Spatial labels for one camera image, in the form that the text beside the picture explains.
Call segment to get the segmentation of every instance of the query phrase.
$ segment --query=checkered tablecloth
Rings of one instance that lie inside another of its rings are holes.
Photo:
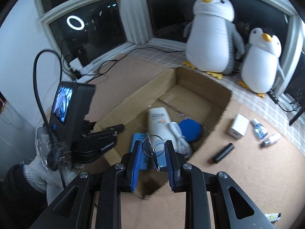
[[[155,47],[166,51],[173,51],[168,48],[152,46],[149,44],[140,45],[139,48],[140,47]],[[166,53],[156,49],[139,49],[133,51],[130,55],[138,56],[167,67],[183,66],[181,63],[186,60],[184,52]],[[233,98],[270,121],[305,155],[305,125],[300,120],[296,120],[292,126],[289,126],[289,121],[293,117],[292,113],[282,111],[276,104],[274,104],[268,95],[266,95],[265,99],[262,99],[252,91],[242,88],[238,84],[238,81],[241,80],[240,74],[236,74],[232,77],[224,76],[222,80],[217,80],[216,78],[213,78],[213,80],[232,90]]]

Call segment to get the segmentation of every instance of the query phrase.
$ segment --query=stuffed penguin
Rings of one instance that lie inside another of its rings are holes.
[[[277,69],[282,70],[279,68],[280,40],[270,31],[257,27],[250,32],[246,48],[239,84],[263,98],[274,83]]]
[[[245,53],[242,37],[236,30],[234,8],[229,0],[196,0],[193,6],[194,19],[184,30],[186,58],[183,64],[206,71],[222,79],[222,74],[231,74],[234,68],[234,46]]]

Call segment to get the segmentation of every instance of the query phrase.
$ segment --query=key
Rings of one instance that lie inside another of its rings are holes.
[[[151,154],[152,159],[153,159],[153,161],[155,162],[155,165],[156,165],[156,171],[160,171],[160,167],[159,167],[159,164],[158,164],[155,148],[153,148],[153,146],[152,146],[149,134],[147,133],[146,135],[148,137],[148,142],[149,142],[149,145],[150,145],[150,154]]]

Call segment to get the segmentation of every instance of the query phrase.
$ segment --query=penguin plush toy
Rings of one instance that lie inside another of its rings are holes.
[[[234,46],[239,56],[245,53],[243,39],[232,23],[233,5],[229,0],[196,0],[193,13],[183,33],[184,37],[189,34],[183,64],[220,80],[234,69]]]
[[[258,27],[252,29],[241,70],[242,81],[238,83],[264,98],[264,93],[274,83],[276,71],[284,75],[279,65],[281,53],[280,40],[270,30]]]

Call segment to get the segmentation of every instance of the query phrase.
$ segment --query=key ring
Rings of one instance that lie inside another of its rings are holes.
[[[156,155],[156,157],[159,157],[159,156],[161,156],[161,155],[163,154],[163,152],[164,152],[164,150],[165,150],[165,143],[164,143],[164,140],[163,140],[160,136],[158,136],[158,135],[148,135],[148,133],[147,133],[147,136],[146,136],[146,138],[143,140],[143,143],[142,143],[142,149],[143,149],[143,152],[145,153],[146,156],[152,157],[152,155],[148,155],[148,154],[144,151],[144,147],[143,147],[145,140],[146,140],[146,139],[149,139],[150,148],[151,148],[151,149],[153,148],[153,146],[152,146],[152,144],[151,144],[151,142],[150,142],[150,137],[152,137],[152,136],[155,136],[155,137],[159,138],[160,140],[162,140],[162,143],[163,143],[163,150],[162,150],[162,152],[161,152],[159,155]]]

